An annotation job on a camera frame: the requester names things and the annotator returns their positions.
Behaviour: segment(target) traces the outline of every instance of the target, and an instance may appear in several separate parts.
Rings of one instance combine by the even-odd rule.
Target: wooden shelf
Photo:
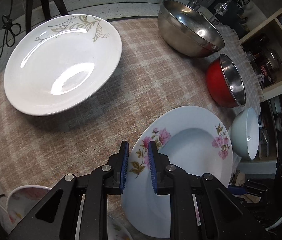
[[[278,17],[282,15],[282,8],[271,15],[267,20],[254,28],[251,32],[240,39],[241,44],[250,40],[252,37],[265,33],[270,42],[267,44],[268,48],[275,49],[282,60],[282,24],[279,22]],[[263,95],[265,100],[273,98],[282,94],[282,64],[280,69],[275,71],[276,81],[273,85],[264,88]]]
[[[278,11],[276,11],[273,15],[271,15],[268,19],[266,19],[263,23],[261,23],[259,26],[255,27],[252,31],[250,31],[247,35],[245,35],[243,38],[240,39],[241,44],[245,43],[247,40],[255,36],[259,31],[268,25],[269,22],[274,20],[276,17],[279,17],[282,14],[282,8]]]

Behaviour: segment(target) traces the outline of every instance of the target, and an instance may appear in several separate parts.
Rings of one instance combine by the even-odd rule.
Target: plate with pink flower pattern
[[[198,176],[210,172],[225,187],[232,172],[232,146],[222,122],[198,106],[182,106],[163,114],[140,136],[129,156],[122,207],[143,234],[169,238],[170,196],[157,196],[153,191],[147,153],[151,140],[172,164]],[[193,199],[199,225],[195,195]]]

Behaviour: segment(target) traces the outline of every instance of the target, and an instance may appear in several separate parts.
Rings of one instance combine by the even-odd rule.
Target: stacked plates
[[[258,121],[259,121],[259,128],[260,128],[260,129],[264,128],[264,127],[265,127],[265,119],[264,119],[264,116],[262,116],[262,115],[260,114]]]
[[[271,109],[274,114],[282,114],[282,108],[279,97],[270,99]]]

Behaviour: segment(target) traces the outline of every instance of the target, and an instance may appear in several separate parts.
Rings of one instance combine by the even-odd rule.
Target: white deep plate
[[[11,223],[16,226],[22,218],[43,198],[51,188],[26,185],[15,188],[11,191],[7,199],[8,215]],[[79,239],[81,216],[84,199],[82,198],[79,210],[78,223],[76,228],[75,240]],[[108,240],[132,240],[127,229],[117,220],[108,215]]]
[[[121,51],[119,33],[101,18],[54,18],[33,29],[12,52],[4,72],[5,93],[25,114],[65,111],[104,85]]]
[[[137,230],[148,236],[169,238],[170,196],[157,196],[153,191],[147,155],[150,140],[157,142],[159,152],[166,154],[170,163],[198,176],[210,172],[225,187],[232,172],[232,147],[222,122],[198,106],[182,106],[165,113],[138,139],[129,156],[121,203]]]

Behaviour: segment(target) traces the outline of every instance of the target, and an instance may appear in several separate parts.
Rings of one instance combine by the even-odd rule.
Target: plaid tablecloth
[[[247,103],[260,113],[263,94],[237,35],[218,29],[225,48],[203,59],[179,54],[161,38],[157,19],[112,22],[122,39],[120,63],[108,82],[80,105],[60,114],[35,117],[7,100],[0,74],[0,184],[5,194],[37,184],[52,187],[67,173],[81,176],[106,163],[122,140],[130,150],[143,131],[165,112],[185,105],[204,107],[229,128],[243,108],[218,106],[211,98],[205,70],[220,53],[236,64]],[[126,220],[119,196],[109,196],[108,213],[137,239],[146,239]]]

